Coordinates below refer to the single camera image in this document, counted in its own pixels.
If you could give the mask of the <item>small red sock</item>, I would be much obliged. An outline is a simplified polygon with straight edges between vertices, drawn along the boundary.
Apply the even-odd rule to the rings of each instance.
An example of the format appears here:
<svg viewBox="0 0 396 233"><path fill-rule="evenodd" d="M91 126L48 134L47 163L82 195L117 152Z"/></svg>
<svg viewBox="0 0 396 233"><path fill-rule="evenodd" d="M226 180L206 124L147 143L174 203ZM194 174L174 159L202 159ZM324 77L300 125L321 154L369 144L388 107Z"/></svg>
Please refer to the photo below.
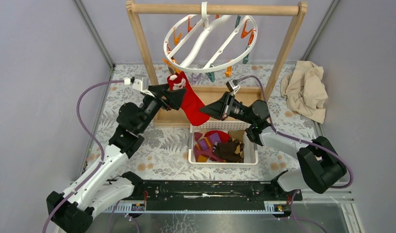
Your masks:
<svg viewBox="0 0 396 233"><path fill-rule="evenodd" d="M205 104L193 91L186 74L183 71L181 73L175 73L168 76L166 80L171 90L186 90L181 108L193 126L202 125L209 120L210 116L200 111Z"/></svg>

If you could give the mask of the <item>red santa bear sock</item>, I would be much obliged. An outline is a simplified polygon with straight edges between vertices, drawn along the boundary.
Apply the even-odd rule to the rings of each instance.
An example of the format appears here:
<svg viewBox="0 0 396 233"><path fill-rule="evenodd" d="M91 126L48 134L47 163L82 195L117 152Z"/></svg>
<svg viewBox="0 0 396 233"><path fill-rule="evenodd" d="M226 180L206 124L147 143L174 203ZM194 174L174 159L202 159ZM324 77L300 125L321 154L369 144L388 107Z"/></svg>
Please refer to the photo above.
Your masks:
<svg viewBox="0 0 396 233"><path fill-rule="evenodd" d="M217 134L217 135L218 135L217 138L219 138L219 139L220 139L220 142L222 142L222 143L227 143L227 142L231 139L231 136L230 136L229 134L227 134L227 133L224 132L224 131L219 131L219 130L211 130L211 131L208 131L208 132L205 134L205 137L210 137L210 136L212 136L213 134Z"/></svg>

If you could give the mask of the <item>tan brown sock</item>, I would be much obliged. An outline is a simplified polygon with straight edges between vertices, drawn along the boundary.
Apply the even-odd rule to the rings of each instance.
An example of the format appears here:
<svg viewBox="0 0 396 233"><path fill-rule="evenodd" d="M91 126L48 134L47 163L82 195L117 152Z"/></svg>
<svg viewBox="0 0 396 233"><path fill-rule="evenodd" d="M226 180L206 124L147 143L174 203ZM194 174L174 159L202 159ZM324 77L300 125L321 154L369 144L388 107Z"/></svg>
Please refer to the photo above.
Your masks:
<svg viewBox="0 0 396 233"><path fill-rule="evenodd" d="M245 130L228 131L228 135L232 139L237 140L239 142L244 141L244 133L245 133Z"/></svg>

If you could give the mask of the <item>dark brown sock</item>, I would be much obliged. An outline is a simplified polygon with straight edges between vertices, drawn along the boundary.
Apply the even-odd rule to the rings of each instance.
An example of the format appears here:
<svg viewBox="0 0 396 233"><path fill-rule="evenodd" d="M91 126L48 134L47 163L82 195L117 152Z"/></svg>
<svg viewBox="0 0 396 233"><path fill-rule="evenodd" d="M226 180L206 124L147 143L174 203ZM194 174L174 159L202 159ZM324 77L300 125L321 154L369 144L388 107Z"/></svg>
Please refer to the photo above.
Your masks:
<svg viewBox="0 0 396 233"><path fill-rule="evenodd" d="M213 147L212 153L216 157L225 160L226 162L239 163L240 156L235 153L236 147L237 145L235 141L217 143L217 145Z"/></svg>

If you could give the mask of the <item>purple orange striped sock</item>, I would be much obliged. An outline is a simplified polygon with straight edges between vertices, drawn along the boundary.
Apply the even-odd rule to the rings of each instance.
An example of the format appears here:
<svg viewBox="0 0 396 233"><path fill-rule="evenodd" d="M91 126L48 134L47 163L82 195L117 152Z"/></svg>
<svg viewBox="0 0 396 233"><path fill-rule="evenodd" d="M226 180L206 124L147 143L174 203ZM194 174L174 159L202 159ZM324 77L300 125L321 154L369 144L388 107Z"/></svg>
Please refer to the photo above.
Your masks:
<svg viewBox="0 0 396 233"><path fill-rule="evenodd" d="M209 160L216 162L225 162L225 160L216 157L212 153L213 147L217 143L220 143L220 139L217 137L217 134L213 134L210 137L205 137L203 133L194 133L194 139L196 140L196 144L193 146L193 150L196 162L206 163Z"/></svg>

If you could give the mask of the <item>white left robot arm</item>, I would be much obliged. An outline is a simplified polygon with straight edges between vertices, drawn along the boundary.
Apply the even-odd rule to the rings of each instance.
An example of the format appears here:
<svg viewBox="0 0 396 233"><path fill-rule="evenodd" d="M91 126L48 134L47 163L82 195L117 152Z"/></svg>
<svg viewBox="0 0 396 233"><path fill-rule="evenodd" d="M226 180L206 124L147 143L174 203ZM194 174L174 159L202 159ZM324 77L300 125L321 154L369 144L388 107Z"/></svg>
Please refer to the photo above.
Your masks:
<svg viewBox="0 0 396 233"><path fill-rule="evenodd" d="M123 104L116 119L118 126L101 156L63 192L48 195L49 216L42 231L46 232L53 222L67 233L84 233L96 216L114 202L141 197L142 185L125 177L103 191L100 187L138 151L145 140L142 134L159 110L179 110L186 92L186 88L170 90L168 84L150 85L141 90L144 98L140 106L133 102Z"/></svg>

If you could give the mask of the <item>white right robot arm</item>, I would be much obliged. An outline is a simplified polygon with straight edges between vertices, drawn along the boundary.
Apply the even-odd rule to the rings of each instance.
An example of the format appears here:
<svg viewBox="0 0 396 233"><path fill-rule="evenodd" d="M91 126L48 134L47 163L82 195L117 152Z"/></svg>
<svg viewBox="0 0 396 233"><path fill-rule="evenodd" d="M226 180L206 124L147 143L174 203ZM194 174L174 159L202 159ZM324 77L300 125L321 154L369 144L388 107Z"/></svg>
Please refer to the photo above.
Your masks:
<svg viewBox="0 0 396 233"><path fill-rule="evenodd" d="M329 188L335 188L335 183L347 174L347 166L327 138L302 139L275 129L267 121L270 113L264 100L245 106L234 95L225 92L219 100L200 108L200 112L217 120L232 117L246 122L249 124L245 130L249 141L298 160L299 169L282 173L275 178L277 183L271 185L271 195L277 200L287 197L290 191L304 188L323 194Z"/></svg>

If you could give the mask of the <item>wooden hanger stand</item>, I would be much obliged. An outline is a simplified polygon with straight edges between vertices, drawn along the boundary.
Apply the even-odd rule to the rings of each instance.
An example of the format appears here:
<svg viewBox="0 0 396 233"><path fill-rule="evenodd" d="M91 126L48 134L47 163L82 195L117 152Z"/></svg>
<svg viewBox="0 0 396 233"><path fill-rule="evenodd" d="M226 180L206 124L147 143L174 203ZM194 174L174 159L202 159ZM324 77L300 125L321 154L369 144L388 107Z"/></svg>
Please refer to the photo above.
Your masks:
<svg viewBox="0 0 396 233"><path fill-rule="evenodd" d="M202 2L201 4L143 4L135 3L133 0L126 1L126 11L152 84L157 84L158 79L139 17L141 14L184 16L166 34L163 51L168 66L173 70L180 70L187 73L211 73L219 70L227 70L234 64L245 60L255 48L259 37L259 30L254 19L255 16L291 17L291 23L275 60L271 75L266 86L262 87L262 91L264 91L267 98L270 97L275 87L283 65L287 60L288 54L307 14L307 10L308 4L303 1L300 1L294 6L225 5L208 4L207 2ZM231 34L202 68L191 67L192 62L195 60L209 34L229 20L231 16L241 16L241 20L232 30ZM202 28L203 31L198 36L191 51L182 62L179 64L176 63L172 58L199 28ZM242 38L249 37L249 44L245 47L244 52L223 64L216 63L216 59L226 51L228 44L238 34L241 34Z"/></svg>

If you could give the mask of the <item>white round clip hanger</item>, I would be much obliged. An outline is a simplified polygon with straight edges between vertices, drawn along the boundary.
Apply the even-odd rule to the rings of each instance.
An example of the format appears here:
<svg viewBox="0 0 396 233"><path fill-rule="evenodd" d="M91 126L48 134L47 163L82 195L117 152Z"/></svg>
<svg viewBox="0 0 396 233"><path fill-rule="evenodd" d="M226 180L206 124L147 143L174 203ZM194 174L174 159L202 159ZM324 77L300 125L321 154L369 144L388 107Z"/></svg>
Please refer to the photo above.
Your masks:
<svg viewBox="0 0 396 233"><path fill-rule="evenodd" d="M246 19L247 31L241 38ZM173 42L173 28L182 33L178 45ZM199 14L189 14L176 22L168 31L163 42L164 58L184 72L215 72L225 70L230 77L232 66L241 62L247 64L255 48L258 26L251 15L210 14L207 2L202 2Z"/></svg>

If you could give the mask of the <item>orange clothes peg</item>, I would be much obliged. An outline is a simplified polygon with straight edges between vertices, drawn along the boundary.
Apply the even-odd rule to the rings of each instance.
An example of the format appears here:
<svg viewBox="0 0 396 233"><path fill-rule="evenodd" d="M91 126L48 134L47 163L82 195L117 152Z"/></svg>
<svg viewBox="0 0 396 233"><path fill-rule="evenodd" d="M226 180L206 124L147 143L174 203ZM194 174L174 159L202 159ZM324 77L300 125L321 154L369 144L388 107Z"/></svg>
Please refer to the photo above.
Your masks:
<svg viewBox="0 0 396 233"><path fill-rule="evenodd" d="M174 42L174 45L175 46L178 45L181 39L182 39L182 33L178 33L177 32L177 28L174 27L173 28L173 42Z"/></svg>
<svg viewBox="0 0 396 233"><path fill-rule="evenodd" d="M162 59L163 62L167 65L170 74L180 74L181 70L176 68L171 62L169 62L166 58Z"/></svg>
<svg viewBox="0 0 396 233"><path fill-rule="evenodd" d="M249 31L247 31L247 25L250 22L249 19L246 19L244 22L244 25L242 27L242 31L241 31L241 38L245 38L248 36L248 34L252 33L254 31L254 29L250 29Z"/></svg>

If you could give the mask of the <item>teal clothes peg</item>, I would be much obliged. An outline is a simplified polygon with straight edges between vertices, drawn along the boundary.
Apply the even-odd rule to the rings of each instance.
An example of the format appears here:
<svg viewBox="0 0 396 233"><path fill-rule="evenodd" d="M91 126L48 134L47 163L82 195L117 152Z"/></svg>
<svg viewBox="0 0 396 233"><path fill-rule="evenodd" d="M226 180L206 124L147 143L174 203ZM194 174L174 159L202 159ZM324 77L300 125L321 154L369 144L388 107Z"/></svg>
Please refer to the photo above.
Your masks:
<svg viewBox="0 0 396 233"><path fill-rule="evenodd" d="M206 72L206 76L211 82L215 81L215 73L214 72Z"/></svg>

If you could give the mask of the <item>white plastic basket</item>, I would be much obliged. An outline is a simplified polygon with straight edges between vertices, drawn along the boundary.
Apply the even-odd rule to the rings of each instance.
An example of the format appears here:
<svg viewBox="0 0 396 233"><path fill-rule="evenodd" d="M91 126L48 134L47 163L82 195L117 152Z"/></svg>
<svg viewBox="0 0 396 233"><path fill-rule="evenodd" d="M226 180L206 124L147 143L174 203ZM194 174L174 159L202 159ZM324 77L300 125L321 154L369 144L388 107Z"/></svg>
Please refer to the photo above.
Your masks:
<svg viewBox="0 0 396 233"><path fill-rule="evenodd" d="M241 167L258 164L257 145L250 142L242 121L208 121L190 126L188 161L195 166Z"/></svg>

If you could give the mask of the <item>floral patterned table mat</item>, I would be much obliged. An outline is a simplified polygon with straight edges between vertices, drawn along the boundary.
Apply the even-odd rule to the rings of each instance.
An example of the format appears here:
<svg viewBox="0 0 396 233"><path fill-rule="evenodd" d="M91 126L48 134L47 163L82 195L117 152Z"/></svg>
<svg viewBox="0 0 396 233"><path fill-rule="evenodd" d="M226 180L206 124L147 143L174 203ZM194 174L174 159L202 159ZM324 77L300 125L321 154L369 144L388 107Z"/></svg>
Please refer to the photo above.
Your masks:
<svg viewBox="0 0 396 233"><path fill-rule="evenodd" d="M320 135L315 129L316 123L297 112L287 108L286 99L281 97L280 83L283 77L293 72L295 63L285 64L278 82L268 101L274 126L296 137L316 138ZM232 78L246 75L257 76L266 85L273 64L266 65L234 65ZM124 77L146 75L144 65L117 65L112 80L122 80ZM215 73L215 82L202 75L194 84L220 85L225 87L224 71ZM102 146L107 146L108 140L117 127L116 117L120 106L126 102L140 104L143 96L122 84L111 84L106 102L99 120L96 138ZM284 170L295 170L298 162L290 155L272 148L258 147L258 163L246 168L239 167L203 167L189 162L189 128L154 127L152 124L143 134L145 141L137 153L110 175L110 178L133 171L146 180L249 180L269 181Z"/></svg>

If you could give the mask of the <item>beige crumpled cloth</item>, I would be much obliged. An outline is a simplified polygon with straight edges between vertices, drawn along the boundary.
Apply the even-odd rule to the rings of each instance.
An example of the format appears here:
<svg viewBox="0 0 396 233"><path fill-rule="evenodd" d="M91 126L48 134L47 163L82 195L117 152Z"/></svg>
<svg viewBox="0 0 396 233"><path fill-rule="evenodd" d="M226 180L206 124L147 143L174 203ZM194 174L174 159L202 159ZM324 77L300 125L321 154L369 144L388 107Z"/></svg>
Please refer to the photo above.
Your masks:
<svg viewBox="0 0 396 233"><path fill-rule="evenodd" d="M280 93L287 107L317 123L324 123L328 99L322 83L324 69L311 61L297 61L294 71L286 75Z"/></svg>

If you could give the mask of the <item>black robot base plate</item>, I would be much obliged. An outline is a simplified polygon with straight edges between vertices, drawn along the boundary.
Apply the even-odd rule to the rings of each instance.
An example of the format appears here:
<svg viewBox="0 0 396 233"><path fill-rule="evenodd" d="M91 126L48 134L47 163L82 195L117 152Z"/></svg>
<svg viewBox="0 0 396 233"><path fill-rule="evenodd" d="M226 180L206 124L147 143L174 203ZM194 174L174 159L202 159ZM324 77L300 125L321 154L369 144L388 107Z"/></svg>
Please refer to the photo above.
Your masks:
<svg viewBox="0 0 396 233"><path fill-rule="evenodd" d="M300 192L284 192L277 184L258 181L159 181L147 180L136 186L125 201L141 203L221 203L221 202L277 202L286 205L294 197L303 199Z"/></svg>

